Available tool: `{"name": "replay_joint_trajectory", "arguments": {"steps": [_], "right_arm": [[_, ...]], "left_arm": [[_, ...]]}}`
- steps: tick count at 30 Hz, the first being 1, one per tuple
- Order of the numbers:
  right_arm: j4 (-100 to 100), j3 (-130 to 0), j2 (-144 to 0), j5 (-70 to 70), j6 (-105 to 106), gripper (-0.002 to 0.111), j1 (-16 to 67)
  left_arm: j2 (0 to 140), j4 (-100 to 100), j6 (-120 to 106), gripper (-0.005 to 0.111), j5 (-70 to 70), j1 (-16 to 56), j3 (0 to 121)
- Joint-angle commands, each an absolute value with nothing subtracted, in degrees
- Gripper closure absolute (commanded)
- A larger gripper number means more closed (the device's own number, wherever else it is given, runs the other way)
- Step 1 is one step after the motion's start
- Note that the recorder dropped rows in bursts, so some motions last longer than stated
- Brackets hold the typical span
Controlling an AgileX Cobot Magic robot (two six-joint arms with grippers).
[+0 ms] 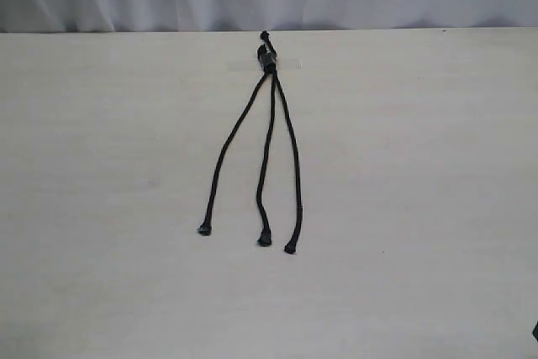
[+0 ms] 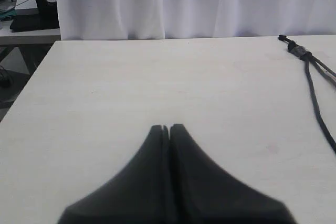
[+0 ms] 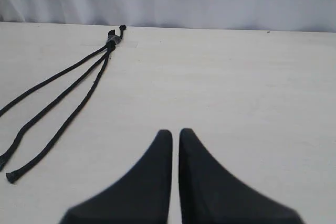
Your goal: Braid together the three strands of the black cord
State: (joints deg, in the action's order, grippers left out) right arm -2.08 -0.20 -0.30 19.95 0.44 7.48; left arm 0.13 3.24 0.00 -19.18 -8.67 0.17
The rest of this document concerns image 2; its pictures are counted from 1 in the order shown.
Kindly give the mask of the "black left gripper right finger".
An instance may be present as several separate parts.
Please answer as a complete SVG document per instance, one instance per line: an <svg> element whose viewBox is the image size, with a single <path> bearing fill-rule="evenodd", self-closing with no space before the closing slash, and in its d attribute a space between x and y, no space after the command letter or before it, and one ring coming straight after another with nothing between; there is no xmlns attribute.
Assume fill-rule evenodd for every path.
<svg viewBox="0 0 336 224"><path fill-rule="evenodd" d="M280 201L218 166L182 124L170 128L171 171L180 223L296 223Z"/></svg>

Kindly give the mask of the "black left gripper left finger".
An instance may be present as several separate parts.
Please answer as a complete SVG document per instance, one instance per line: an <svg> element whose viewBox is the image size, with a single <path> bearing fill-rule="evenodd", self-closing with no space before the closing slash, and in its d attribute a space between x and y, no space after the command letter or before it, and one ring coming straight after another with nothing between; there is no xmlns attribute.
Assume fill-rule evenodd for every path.
<svg viewBox="0 0 336 224"><path fill-rule="evenodd" d="M129 163L68 206L59 223L171 223L168 136L167 127L152 126Z"/></svg>

